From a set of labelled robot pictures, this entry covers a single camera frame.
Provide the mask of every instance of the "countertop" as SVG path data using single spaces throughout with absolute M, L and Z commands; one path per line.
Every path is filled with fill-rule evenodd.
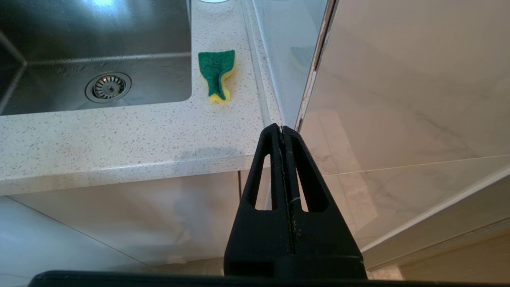
M 264 123 L 242 9 L 192 1 L 186 101 L 0 116 L 0 196 L 249 169 Z M 197 54 L 230 49 L 232 100 L 211 105 Z

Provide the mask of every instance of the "yellow sponge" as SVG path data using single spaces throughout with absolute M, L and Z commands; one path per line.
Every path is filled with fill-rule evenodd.
M 225 80 L 234 73 L 235 55 L 234 50 L 198 53 L 200 73 L 207 80 L 211 103 L 230 101 L 230 92 L 225 87 Z

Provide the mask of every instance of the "kitchen sink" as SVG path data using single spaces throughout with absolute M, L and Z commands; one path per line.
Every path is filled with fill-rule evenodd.
M 0 114 L 188 99 L 189 4 L 0 1 Z

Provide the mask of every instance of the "drain strainer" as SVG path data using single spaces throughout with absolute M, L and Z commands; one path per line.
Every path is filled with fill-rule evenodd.
M 101 74 L 85 88 L 87 98 L 95 103 L 110 103 L 125 96 L 131 88 L 128 75 L 119 72 Z

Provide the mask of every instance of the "white cabinet door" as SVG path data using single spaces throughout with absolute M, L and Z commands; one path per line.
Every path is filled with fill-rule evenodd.
M 48 270 L 127 270 L 140 262 L 7 197 L 0 197 L 0 286 Z
M 12 196 L 149 265 L 221 257 L 239 205 L 237 172 Z

